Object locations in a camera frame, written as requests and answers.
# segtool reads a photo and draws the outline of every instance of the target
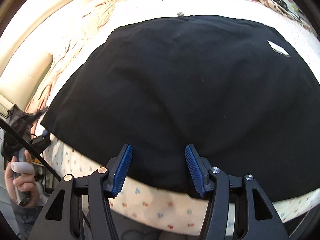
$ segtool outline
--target person's leg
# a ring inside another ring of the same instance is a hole
[[[126,218],[111,210],[112,218],[120,240],[158,240],[161,230]],[[91,233],[84,224],[85,240],[92,240]]]
[[[199,236],[187,236],[176,233],[162,231],[158,240],[198,240]]]

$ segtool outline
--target white label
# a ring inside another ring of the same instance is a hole
[[[275,52],[280,53],[281,55],[284,55],[284,56],[286,56],[286,57],[291,57],[291,56],[289,55],[289,53],[285,51],[284,48],[278,46],[277,44],[274,44],[274,43],[271,42],[271,41],[268,41],[268,42],[269,42],[270,46],[272,47],[272,49],[273,49]]]

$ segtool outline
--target black cable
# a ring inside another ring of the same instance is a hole
[[[84,222],[87,224],[89,230],[91,231],[91,225],[90,225],[90,222],[89,220],[87,219],[87,217],[84,215],[84,213],[82,212],[82,217],[83,217],[83,220]]]
[[[9,124],[7,124],[2,118],[0,118],[0,127],[7,132],[12,138],[14,138],[18,143],[20,143],[23,147],[25,147],[28,152],[33,154],[41,164],[52,173],[52,175],[58,180],[61,181],[61,177],[59,174],[41,157],[41,155],[25,140],[21,137],[21,135],[13,129]],[[90,222],[88,221],[87,217],[82,212],[82,217],[84,221],[87,223],[88,228],[91,230]]]
[[[44,192],[47,192],[47,169],[44,169]]]

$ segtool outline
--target bed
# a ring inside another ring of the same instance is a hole
[[[320,80],[320,43],[298,22],[285,18],[259,0],[94,0],[84,10],[62,46],[54,53],[52,66],[39,85],[27,111],[49,106],[69,77],[103,44],[117,27],[160,17],[219,15],[252,20],[274,27],[305,60]],[[38,123],[35,134],[43,127]],[[44,159],[61,175],[91,174],[101,165],[51,135],[52,144]],[[109,200],[111,208],[133,220],[180,234],[199,235],[207,201],[147,186],[127,177],[122,192]],[[274,203],[283,222],[287,222],[320,203],[320,189],[306,195]],[[229,208],[226,235],[232,235],[234,206]]]

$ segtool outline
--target patterned bed sheet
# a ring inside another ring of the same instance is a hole
[[[44,159],[60,176],[76,178],[90,175],[101,167],[69,145],[51,135],[52,144],[43,152]],[[301,197],[274,202],[282,222],[308,212],[320,203],[320,189]],[[208,201],[193,199],[186,194],[145,185],[126,177],[122,191],[109,199],[113,211],[148,226],[178,234],[198,236],[204,221]],[[230,204],[226,235],[233,234],[235,205]]]

